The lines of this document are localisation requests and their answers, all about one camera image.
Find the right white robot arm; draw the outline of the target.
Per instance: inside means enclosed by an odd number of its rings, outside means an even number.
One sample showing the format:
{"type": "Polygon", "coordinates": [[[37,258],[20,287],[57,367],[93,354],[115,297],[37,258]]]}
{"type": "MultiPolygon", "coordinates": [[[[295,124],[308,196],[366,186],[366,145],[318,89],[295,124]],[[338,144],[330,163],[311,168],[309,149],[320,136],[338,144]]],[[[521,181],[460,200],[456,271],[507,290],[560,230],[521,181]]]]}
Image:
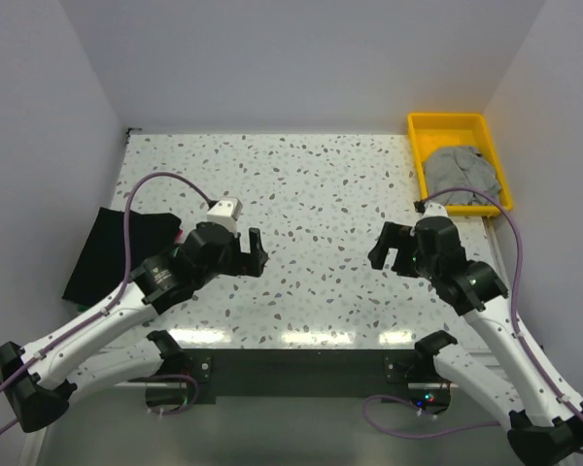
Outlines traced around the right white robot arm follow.
{"type": "Polygon", "coordinates": [[[415,344],[413,368],[427,382],[454,383],[505,430],[525,465],[557,465],[583,449],[583,397],[510,314],[506,285],[487,263],[470,260],[446,216],[423,216],[413,226],[387,222],[370,251],[372,268],[395,250],[393,272],[430,282],[439,299],[486,343],[502,376],[475,361],[458,340],[438,330],[415,344]]]}

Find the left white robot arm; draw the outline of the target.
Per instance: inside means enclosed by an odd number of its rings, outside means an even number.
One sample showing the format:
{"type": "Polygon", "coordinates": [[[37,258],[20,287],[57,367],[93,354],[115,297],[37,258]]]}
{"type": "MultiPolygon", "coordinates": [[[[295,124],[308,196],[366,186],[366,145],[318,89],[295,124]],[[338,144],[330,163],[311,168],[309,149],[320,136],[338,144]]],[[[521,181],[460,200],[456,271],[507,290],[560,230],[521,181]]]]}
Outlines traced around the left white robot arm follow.
{"type": "Polygon", "coordinates": [[[167,331],[150,332],[137,345],[101,349],[134,327],[154,320],[219,275],[259,277],[268,255],[258,229],[250,249],[215,222],[200,222],[186,240],[145,259],[109,298],[51,334],[24,346],[0,347],[0,386],[23,432],[41,430],[71,403],[132,379],[171,381],[188,358],[167,331]]]}

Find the grey t shirt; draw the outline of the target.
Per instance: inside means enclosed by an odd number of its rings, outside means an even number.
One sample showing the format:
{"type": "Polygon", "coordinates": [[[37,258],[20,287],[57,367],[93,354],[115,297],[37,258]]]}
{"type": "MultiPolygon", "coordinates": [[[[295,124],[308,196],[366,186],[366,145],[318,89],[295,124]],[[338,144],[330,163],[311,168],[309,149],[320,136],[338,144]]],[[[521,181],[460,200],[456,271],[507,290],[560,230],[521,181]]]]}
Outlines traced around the grey t shirt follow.
{"type": "Polygon", "coordinates": [[[474,146],[435,150],[424,162],[428,194],[454,187],[468,187],[499,200],[501,186],[493,165],[474,146]]]}

